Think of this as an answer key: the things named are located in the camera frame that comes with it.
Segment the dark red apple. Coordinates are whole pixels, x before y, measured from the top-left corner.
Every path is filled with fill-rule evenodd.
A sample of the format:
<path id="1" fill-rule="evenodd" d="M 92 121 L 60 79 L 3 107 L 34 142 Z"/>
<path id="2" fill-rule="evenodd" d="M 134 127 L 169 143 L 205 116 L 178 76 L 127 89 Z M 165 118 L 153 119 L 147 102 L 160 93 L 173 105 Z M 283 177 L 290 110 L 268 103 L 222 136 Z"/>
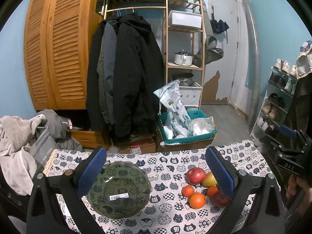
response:
<path id="1" fill-rule="evenodd" d="M 230 198 L 225 196 L 221 190 L 217 191 L 213 196 L 214 205 L 218 208 L 224 208 L 230 201 Z"/>

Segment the teal cardboard box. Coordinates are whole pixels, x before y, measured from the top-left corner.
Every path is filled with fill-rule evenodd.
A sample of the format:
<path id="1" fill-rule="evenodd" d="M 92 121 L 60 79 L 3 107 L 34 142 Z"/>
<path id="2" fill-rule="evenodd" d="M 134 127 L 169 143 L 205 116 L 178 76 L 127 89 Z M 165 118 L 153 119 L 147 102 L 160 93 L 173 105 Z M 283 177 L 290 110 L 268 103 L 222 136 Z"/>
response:
<path id="1" fill-rule="evenodd" d="M 178 123 L 173 115 L 162 113 L 159 117 L 160 132 L 165 144 L 186 144 L 206 139 L 214 139 L 217 129 L 212 116 L 207 117 L 202 110 L 187 110 L 188 125 Z"/>

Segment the green glass bowl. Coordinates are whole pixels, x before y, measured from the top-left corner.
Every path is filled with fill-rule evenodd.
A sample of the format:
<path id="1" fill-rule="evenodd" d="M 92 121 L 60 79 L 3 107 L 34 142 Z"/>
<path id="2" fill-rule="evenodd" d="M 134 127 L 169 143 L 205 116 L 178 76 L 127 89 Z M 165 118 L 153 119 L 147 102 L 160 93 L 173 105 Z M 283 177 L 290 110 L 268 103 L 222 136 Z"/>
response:
<path id="1" fill-rule="evenodd" d="M 103 166 L 86 198 L 99 215 L 119 220 L 138 214 L 148 204 L 151 192 L 142 169 L 116 161 Z"/>

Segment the black hanging coat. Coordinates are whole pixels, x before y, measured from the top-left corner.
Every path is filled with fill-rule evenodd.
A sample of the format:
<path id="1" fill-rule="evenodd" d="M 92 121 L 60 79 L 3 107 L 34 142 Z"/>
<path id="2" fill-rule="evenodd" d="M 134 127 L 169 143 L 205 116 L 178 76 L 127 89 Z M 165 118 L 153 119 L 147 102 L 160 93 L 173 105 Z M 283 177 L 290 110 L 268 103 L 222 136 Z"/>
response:
<path id="1" fill-rule="evenodd" d="M 164 61 L 151 24 L 137 12 L 100 22 L 91 45 L 86 109 L 91 129 L 115 143 L 154 132 Z"/>

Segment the grey clothes pile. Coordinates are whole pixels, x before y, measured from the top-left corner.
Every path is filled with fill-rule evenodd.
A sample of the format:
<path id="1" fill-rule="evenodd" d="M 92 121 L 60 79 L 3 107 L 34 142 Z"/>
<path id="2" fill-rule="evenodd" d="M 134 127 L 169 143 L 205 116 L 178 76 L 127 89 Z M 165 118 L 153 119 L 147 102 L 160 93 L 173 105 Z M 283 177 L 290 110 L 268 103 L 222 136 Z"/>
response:
<path id="1" fill-rule="evenodd" d="M 70 119 L 61 117 L 52 109 L 45 109 L 31 119 L 19 116 L 1 118 L 1 171 L 8 186 L 19 195 L 30 195 L 32 179 L 37 175 L 37 164 L 29 153 L 30 140 L 38 127 L 48 127 L 60 150 L 84 151 L 69 132 Z"/>

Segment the grey storage bag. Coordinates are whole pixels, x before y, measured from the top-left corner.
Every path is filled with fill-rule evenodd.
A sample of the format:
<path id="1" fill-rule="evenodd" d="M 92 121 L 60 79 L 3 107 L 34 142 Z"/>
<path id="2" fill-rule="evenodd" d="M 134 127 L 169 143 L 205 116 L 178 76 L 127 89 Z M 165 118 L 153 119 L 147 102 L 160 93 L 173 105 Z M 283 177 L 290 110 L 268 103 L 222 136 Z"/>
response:
<path id="1" fill-rule="evenodd" d="M 33 138 L 30 140 L 29 153 L 34 157 L 37 171 L 41 172 L 52 152 L 58 149 L 58 145 L 50 134 L 48 127 L 38 127 Z"/>

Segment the shoe rack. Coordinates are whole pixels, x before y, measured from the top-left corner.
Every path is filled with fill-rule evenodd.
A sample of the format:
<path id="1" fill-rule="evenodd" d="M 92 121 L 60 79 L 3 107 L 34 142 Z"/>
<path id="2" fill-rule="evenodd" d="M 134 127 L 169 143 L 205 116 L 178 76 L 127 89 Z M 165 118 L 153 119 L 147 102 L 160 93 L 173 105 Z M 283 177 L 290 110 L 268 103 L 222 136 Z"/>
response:
<path id="1" fill-rule="evenodd" d="M 271 67 L 264 99 L 251 131 L 256 147 L 264 145 L 269 139 L 276 139 L 293 101 L 296 85 L 296 66 L 277 59 Z"/>

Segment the cat pattern tablecloth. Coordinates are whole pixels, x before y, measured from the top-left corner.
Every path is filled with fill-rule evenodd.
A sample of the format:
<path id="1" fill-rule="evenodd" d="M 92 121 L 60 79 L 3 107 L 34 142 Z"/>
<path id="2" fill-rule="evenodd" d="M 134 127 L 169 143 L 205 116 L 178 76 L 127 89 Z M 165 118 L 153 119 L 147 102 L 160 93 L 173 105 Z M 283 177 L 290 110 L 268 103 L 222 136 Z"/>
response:
<path id="1" fill-rule="evenodd" d="M 237 170 L 249 175 L 265 177 L 272 173 L 261 153 L 252 141 L 244 140 L 225 146 L 216 146 L 223 158 Z M 54 150 L 44 173 L 48 176 L 63 174 L 75 169 L 90 152 Z M 108 154 L 107 162 L 132 162 L 143 170 L 151 182 L 149 202 L 137 215 L 128 219 L 112 220 L 98 214 L 82 197 L 86 208 L 106 233 L 206 233 L 217 221 L 223 209 L 206 197 L 201 209 L 190 208 L 182 188 L 188 183 L 184 177 L 191 168 L 198 167 L 209 172 L 205 161 L 205 149 L 173 151 L 152 154 Z"/>

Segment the clear plastic bag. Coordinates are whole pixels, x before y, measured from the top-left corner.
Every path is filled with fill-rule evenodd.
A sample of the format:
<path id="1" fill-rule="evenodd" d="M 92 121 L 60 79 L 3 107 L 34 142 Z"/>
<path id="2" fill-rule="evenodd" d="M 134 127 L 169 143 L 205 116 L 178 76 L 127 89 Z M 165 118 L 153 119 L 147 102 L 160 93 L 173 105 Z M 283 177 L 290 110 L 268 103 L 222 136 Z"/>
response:
<path id="1" fill-rule="evenodd" d="M 195 118 L 189 123 L 189 131 L 192 136 L 200 136 L 210 134 L 212 137 L 216 134 L 214 118 L 212 116 L 206 118 Z"/>

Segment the yellow mango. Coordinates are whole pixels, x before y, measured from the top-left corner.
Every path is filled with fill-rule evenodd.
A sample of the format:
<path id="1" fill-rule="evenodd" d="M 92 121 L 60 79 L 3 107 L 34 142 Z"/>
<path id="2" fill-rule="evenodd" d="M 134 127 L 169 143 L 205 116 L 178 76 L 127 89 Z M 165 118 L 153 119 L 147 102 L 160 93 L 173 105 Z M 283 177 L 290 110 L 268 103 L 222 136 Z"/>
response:
<path id="1" fill-rule="evenodd" d="M 205 178 L 201 182 L 202 186 L 208 188 L 211 186 L 216 186 L 217 185 L 217 180 L 215 179 L 214 175 L 212 172 L 209 172 L 205 175 Z"/>

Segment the small mandarin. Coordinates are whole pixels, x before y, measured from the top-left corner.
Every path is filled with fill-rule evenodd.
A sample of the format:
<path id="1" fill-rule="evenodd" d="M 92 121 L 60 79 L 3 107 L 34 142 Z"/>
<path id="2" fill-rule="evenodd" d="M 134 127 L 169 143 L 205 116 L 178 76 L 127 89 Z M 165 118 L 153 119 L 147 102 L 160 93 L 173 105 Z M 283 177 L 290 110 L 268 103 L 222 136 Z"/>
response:
<path id="1" fill-rule="evenodd" d="M 195 189 L 193 186 L 187 185 L 187 186 L 182 188 L 181 193 L 184 197 L 189 198 L 195 193 Z"/>
<path id="2" fill-rule="evenodd" d="M 210 186 L 207 189 L 207 196 L 212 198 L 219 191 L 217 186 Z"/>

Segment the bamboo shelf rack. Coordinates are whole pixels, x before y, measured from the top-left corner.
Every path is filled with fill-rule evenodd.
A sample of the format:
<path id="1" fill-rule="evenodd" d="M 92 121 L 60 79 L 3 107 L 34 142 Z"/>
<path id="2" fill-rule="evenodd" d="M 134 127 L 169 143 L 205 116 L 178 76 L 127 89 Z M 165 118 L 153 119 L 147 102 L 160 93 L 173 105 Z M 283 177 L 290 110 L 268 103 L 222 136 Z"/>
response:
<path id="1" fill-rule="evenodd" d="M 121 12 L 125 10 L 138 10 L 138 9 L 161 9 L 164 10 L 164 23 L 163 23 L 163 41 L 164 41 L 164 57 L 166 59 L 165 62 L 165 81 L 168 83 L 172 75 L 169 74 L 171 69 L 180 69 L 184 71 L 189 71 L 192 73 L 193 71 L 200 71 L 200 82 L 195 80 L 192 83 L 198 83 L 202 88 L 204 86 L 204 70 L 205 70 L 205 51 L 202 51 L 201 54 L 196 54 L 195 52 L 195 41 L 197 39 L 201 40 L 201 47 L 205 48 L 205 23 L 204 23 L 204 2 L 203 0 L 194 0 L 193 2 L 184 1 L 184 0 L 105 0 L 102 8 L 102 15 L 104 18 L 107 18 L 109 13 L 113 13 L 115 11 Z M 202 16 L 202 26 L 200 29 L 198 28 L 190 28 L 190 27 L 177 27 L 169 25 L 169 13 L 170 11 L 184 11 L 200 14 Z M 200 61 L 200 65 L 195 65 L 192 63 L 191 66 L 179 66 L 174 62 L 169 61 L 169 32 L 180 32 L 189 34 L 192 40 L 192 52 L 191 54 L 194 56 L 194 61 Z M 199 107 L 186 107 L 187 110 L 196 110 L 201 107 L 201 99 L 202 92 L 199 101 Z"/>

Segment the white patterned drawer box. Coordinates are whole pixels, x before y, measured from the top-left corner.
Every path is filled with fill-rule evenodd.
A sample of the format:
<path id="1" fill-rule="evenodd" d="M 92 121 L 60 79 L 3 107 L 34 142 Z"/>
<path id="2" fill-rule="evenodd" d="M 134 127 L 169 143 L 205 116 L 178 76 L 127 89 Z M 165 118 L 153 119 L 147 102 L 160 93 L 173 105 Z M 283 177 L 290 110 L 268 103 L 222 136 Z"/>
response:
<path id="1" fill-rule="evenodd" d="M 185 107 L 199 107 L 202 87 L 194 82 L 189 86 L 180 86 L 181 102 Z"/>

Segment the silver vertical pipe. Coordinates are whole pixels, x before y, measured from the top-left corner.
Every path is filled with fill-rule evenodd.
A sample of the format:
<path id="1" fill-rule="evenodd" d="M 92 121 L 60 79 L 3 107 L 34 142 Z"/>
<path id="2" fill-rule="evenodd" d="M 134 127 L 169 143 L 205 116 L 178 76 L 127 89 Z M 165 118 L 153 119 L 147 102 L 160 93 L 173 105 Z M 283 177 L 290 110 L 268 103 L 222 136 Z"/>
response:
<path id="1" fill-rule="evenodd" d="M 259 92 L 260 92 L 260 79 L 261 79 L 261 56 L 258 40 L 258 32 L 256 29 L 256 22 L 252 12 L 252 7 L 249 0 L 242 0 L 245 10 L 247 32 L 249 38 L 249 61 L 253 65 L 253 81 L 252 81 L 252 94 L 250 102 L 250 111 L 248 115 L 247 124 L 252 126 L 256 120 L 256 111 L 258 109 Z"/>

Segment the white cooking pot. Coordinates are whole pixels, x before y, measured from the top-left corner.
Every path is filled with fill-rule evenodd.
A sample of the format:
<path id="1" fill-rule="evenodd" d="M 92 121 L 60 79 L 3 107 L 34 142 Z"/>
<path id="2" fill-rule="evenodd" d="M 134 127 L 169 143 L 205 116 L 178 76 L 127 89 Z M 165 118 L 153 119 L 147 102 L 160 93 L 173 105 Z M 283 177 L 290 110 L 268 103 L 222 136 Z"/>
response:
<path id="1" fill-rule="evenodd" d="M 175 53 L 174 63 L 179 66 L 191 66 L 194 56 L 186 51 Z"/>

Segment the white printed rice bag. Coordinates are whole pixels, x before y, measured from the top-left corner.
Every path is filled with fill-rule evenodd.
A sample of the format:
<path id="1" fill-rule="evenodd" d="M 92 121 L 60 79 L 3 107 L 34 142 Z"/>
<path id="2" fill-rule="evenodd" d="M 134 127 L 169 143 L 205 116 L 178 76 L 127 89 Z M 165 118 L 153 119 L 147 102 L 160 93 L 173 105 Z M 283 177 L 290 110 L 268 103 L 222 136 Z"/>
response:
<path id="1" fill-rule="evenodd" d="M 181 102 L 179 84 L 179 80 L 172 81 L 153 93 L 167 109 L 167 121 L 174 136 L 190 137 L 192 135 L 189 131 L 191 119 Z"/>

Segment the wooden louvered wardrobe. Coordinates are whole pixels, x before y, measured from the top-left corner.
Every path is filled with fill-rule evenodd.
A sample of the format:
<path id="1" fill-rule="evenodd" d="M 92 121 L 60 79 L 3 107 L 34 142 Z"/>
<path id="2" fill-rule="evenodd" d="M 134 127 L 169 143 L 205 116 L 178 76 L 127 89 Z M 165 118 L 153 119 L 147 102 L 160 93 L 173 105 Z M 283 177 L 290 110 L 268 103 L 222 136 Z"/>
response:
<path id="1" fill-rule="evenodd" d="M 30 0 L 24 64 L 35 110 L 85 109 L 97 0 Z"/>

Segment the dark folded umbrella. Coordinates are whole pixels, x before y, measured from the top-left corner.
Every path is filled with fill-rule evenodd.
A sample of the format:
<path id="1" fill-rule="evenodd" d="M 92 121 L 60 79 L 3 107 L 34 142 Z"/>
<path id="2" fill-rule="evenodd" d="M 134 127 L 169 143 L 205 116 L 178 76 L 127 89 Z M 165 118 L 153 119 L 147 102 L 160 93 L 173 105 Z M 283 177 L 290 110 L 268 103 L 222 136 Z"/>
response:
<path id="1" fill-rule="evenodd" d="M 230 28 L 229 25 L 225 21 L 222 21 L 222 20 L 217 21 L 215 19 L 212 19 L 210 21 L 210 24 L 211 24 L 211 27 L 212 27 L 212 31 L 214 33 L 221 34 L 221 33 L 225 32 L 225 34 L 226 34 L 226 43 L 228 43 L 227 31 Z"/>

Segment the white plastic storage box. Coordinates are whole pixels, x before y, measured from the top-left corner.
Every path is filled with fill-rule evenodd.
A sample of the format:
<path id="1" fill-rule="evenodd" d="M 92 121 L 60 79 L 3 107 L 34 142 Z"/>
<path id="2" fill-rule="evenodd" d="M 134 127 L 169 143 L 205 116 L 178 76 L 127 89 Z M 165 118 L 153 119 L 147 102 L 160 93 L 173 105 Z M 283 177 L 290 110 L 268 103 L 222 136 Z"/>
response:
<path id="1" fill-rule="evenodd" d="M 191 12 L 170 11 L 169 25 L 200 29 L 202 26 L 202 16 L 200 14 Z"/>

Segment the large orange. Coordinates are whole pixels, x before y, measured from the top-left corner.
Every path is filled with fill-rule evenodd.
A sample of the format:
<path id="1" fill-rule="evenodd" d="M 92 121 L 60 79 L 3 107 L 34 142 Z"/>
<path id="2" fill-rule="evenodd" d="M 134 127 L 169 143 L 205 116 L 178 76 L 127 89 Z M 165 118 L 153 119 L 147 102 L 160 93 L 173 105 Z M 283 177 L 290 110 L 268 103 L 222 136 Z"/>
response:
<path id="1" fill-rule="evenodd" d="M 200 209 L 206 203 L 206 197 L 202 193 L 194 193 L 189 197 L 189 205 L 193 209 Z"/>

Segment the brown cardboard box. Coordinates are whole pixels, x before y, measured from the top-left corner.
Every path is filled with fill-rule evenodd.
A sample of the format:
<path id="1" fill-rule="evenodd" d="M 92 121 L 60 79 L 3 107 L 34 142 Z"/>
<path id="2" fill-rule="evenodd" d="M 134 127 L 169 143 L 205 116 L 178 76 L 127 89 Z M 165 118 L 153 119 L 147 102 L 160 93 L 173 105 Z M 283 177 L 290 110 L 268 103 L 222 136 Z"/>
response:
<path id="1" fill-rule="evenodd" d="M 155 153 L 156 146 L 153 138 L 149 135 L 146 137 L 135 137 L 131 141 L 118 144 L 121 154 L 146 154 Z"/>

